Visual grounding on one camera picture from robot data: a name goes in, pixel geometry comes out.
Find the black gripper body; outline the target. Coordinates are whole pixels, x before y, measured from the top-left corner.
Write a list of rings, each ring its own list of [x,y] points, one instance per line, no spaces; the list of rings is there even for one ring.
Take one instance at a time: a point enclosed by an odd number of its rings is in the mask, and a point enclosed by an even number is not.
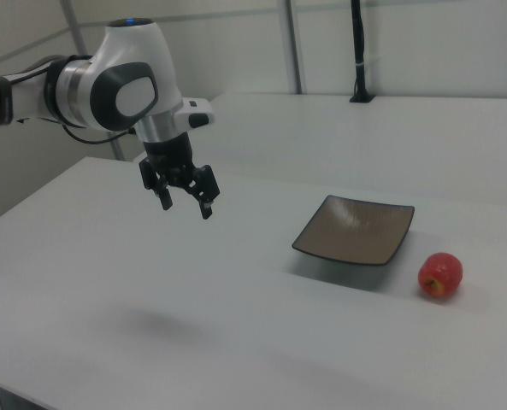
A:
[[[175,187],[187,187],[192,182],[194,165],[192,147],[187,132],[160,143],[144,143],[143,183],[156,187],[159,180]]]

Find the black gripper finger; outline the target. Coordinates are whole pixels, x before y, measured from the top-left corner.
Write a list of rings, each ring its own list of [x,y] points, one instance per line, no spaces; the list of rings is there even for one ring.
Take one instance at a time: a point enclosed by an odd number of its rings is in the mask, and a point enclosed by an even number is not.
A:
[[[168,190],[168,181],[164,175],[159,174],[145,157],[139,163],[139,170],[145,189],[152,190],[155,196],[160,200],[163,210],[168,210],[173,206],[173,201]]]
[[[202,218],[207,220],[213,213],[214,200],[220,195],[211,166],[188,167],[185,173],[184,190],[197,200]]]

